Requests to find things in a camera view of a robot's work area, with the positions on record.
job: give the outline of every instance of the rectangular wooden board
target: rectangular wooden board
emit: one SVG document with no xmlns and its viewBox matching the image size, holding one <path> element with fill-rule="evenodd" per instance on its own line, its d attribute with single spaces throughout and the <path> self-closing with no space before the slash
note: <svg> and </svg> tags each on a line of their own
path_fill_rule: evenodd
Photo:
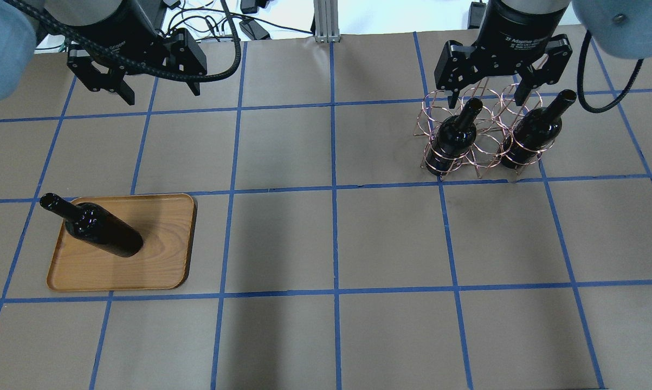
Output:
<svg viewBox="0 0 652 390">
<path fill-rule="evenodd" d="M 143 237 L 131 257 L 118 257 L 75 239 L 61 225 L 46 284 L 53 291 L 173 289 L 189 272 L 195 202 L 185 193 L 86 197 Z"/>
</svg>

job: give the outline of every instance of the bottle neck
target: bottle neck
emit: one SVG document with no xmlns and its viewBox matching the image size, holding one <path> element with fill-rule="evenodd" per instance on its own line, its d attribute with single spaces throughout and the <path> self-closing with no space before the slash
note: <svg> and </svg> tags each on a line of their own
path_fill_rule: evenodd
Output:
<svg viewBox="0 0 652 390">
<path fill-rule="evenodd" d="M 465 129 L 473 124 L 477 115 L 482 111 L 482 101 L 478 98 L 472 98 L 465 103 L 460 114 L 454 121 L 456 128 Z"/>
<path fill-rule="evenodd" d="M 543 121 L 547 123 L 553 123 L 564 114 L 567 108 L 569 108 L 576 101 L 576 93 L 571 89 L 564 89 L 564 91 L 559 92 L 554 101 L 543 110 L 542 115 L 540 116 Z"/>
<path fill-rule="evenodd" d="M 76 222 L 82 216 L 80 207 L 59 197 L 55 193 L 47 193 L 41 197 L 39 199 L 39 205 L 69 222 Z"/>
</svg>

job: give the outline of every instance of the bottle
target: bottle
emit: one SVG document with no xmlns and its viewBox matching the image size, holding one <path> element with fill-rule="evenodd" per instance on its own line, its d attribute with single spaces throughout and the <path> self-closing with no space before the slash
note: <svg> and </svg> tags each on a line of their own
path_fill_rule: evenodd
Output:
<svg viewBox="0 0 652 390">
<path fill-rule="evenodd" d="M 437 136 L 432 139 L 424 156 L 430 173 L 436 176 L 447 174 L 453 168 L 454 160 L 467 153 L 477 136 L 477 128 L 473 122 L 480 111 L 482 101 L 472 98 L 465 103 L 460 114 L 442 122 Z"/>
<path fill-rule="evenodd" d="M 55 193 L 39 199 L 41 207 L 64 218 L 66 230 L 99 249 L 120 257 L 131 257 L 143 247 L 143 238 L 123 220 L 95 203 L 74 205 Z"/>
<path fill-rule="evenodd" d="M 547 146 L 561 131 L 561 115 L 576 101 L 576 92 L 564 89 L 547 107 L 531 109 L 514 129 L 511 136 L 504 139 L 501 151 L 507 151 L 501 158 L 502 165 L 514 170 L 527 165 L 537 155 L 536 151 Z"/>
</svg>

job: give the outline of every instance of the white floor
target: white floor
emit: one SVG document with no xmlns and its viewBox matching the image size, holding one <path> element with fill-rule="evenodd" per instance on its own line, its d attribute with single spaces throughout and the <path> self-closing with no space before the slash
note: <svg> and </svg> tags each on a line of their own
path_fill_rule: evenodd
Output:
<svg viewBox="0 0 652 390">
<path fill-rule="evenodd" d="M 187 8 L 205 5 L 205 0 L 186 0 Z M 227 0 L 227 5 L 233 12 L 241 12 L 241 0 Z M 435 30 L 463 30 L 467 27 L 468 8 L 470 0 L 339 0 L 338 25 L 341 34 L 385 34 L 413 31 Z M 212 8 L 221 10 L 218 0 L 214 0 Z M 167 23 L 177 10 L 167 12 Z M 185 12 L 185 16 L 204 15 L 203 12 Z M 215 19 L 222 18 L 221 12 L 210 12 Z M 314 6 L 311 0 L 270 0 L 268 6 L 259 8 L 259 12 L 252 16 L 269 20 L 274 24 L 286 25 L 301 30 L 309 30 L 314 15 Z M 199 20 L 191 21 L 198 29 L 205 25 Z M 571 6 L 562 17 L 560 24 L 579 24 Z M 287 39 L 304 37 L 301 32 L 289 31 L 262 24 L 270 32 L 272 39 Z M 241 32 L 241 40 L 249 38 Z M 40 48 L 55 47 L 63 42 L 63 37 L 49 36 L 39 45 Z"/>
</svg>

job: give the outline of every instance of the black hose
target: black hose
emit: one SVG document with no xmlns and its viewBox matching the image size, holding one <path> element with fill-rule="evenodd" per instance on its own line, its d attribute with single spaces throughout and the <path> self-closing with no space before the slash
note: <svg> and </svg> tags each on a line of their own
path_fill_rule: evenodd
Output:
<svg viewBox="0 0 652 390">
<path fill-rule="evenodd" d="M 608 109 L 611 109 L 614 106 L 617 106 L 617 104 L 621 102 L 622 99 L 628 94 L 628 92 L 631 89 L 631 86 L 633 86 L 636 80 L 636 76 L 638 76 L 638 71 L 641 70 L 641 64 L 643 64 L 643 59 L 636 61 L 634 71 L 631 72 L 630 81 L 627 82 L 627 86 L 625 86 L 625 89 L 622 89 L 620 95 L 606 106 L 595 108 L 592 107 L 590 104 L 588 104 L 588 102 L 586 102 L 586 96 L 584 96 L 584 68 L 586 67 L 586 55 L 588 54 L 588 47 L 590 46 L 591 46 L 591 32 L 586 30 L 586 35 L 584 35 L 584 42 L 583 44 L 581 44 L 581 53 L 579 53 L 578 68 L 576 70 L 576 94 L 579 98 L 579 103 L 581 103 L 581 106 L 586 111 L 588 111 L 589 113 L 600 114 L 600 113 L 605 113 L 605 111 L 608 111 Z"/>
<path fill-rule="evenodd" d="M 239 36 L 237 35 L 237 30 L 236 27 L 234 26 L 234 22 L 229 23 L 229 29 L 232 32 L 232 39 L 234 40 L 234 62 L 232 62 L 232 65 L 229 67 L 229 69 L 225 70 L 224 72 L 222 71 L 218 74 L 210 74 L 205 76 L 192 75 L 192 74 L 182 74 L 178 72 L 167 71 L 165 69 L 150 67 L 149 65 L 143 64 L 142 62 L 131 60 L 128 57 L 124 57 L 123 55 L 111 51 L 106 47 L 103 47 L 97 42 L 93 42 L 87 37 L 81 35 L 76 30 L 71 29 L 71 27 L 68 27 L 67 25 L 59 22 L 48 13 L 41 12 L 39 9 L 34 8 L 29 4 L 26 4 L 21 0 L 4 0 L 4 2 L 8 3 L 9 5 L 12 5 L 12 7 L 17 8 L 18 10 L 22 11 L 24 14 L 33 17 L 36 20 L 39 20 L 39 22 L 44 24 L 46 27 L 50 27 L 51 29 L 56 30 L 57 32 L 65 35 L 67 39 L 78 42 L 83 47 L 85 47 L 85 49 L 91 51 L 93 54 L 102 55 L 103 57 L 106 57 L 112 62 L 115 62 L 119 65 L 123 65 L 134 72 L 150 74 L 155 77 L 160 77 L 160 79 L 167 79 L 171 81 L 182 81 L 182 82 L 211 82 L 211 81 L 224 80 L 230 77 L 232 74 L 234 74 L 234 72 L 236 72 L 237 69 L 239 69 L 239 63 L 241 62 L 241 47 L 239 43 Z M 231 13 L 229 12 L 229 8 L 227 8 L 227 3 L 225 2 L 225 0 L 220 0 L 220 2 L 222 3 L 222 10 L 224 10 L 224 14 L 227 15 L 227 17 L 229 17 Z"/>
</svg>

